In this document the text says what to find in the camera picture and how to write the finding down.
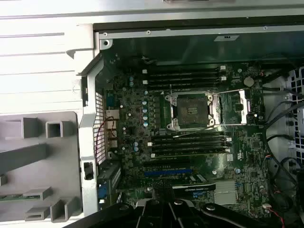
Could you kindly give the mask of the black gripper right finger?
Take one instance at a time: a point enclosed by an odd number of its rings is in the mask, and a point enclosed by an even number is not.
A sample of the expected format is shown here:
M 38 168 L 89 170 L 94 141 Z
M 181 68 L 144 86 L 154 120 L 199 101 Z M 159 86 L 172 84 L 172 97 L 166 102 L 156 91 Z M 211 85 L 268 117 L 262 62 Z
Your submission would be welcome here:
M 189 206 L 186 200 L 175 198 L 170 184 L 167 184 L 167 205 L 178 228 L 278 227 L 276 223 L 257 220 L 214 203 L 207 203 L 201 209 Z

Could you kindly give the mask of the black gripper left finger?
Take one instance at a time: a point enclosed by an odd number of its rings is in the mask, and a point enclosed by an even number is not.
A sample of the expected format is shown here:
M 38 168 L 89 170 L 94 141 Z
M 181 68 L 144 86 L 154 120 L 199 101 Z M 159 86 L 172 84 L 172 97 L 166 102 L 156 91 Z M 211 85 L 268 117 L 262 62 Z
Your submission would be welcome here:
M 136 207 L 121 202 L 86 216 L 68 228 L 160 228 L 166 203 L 169 201 L 169 184 L 154 182 L 152 198 L 142 199 Z

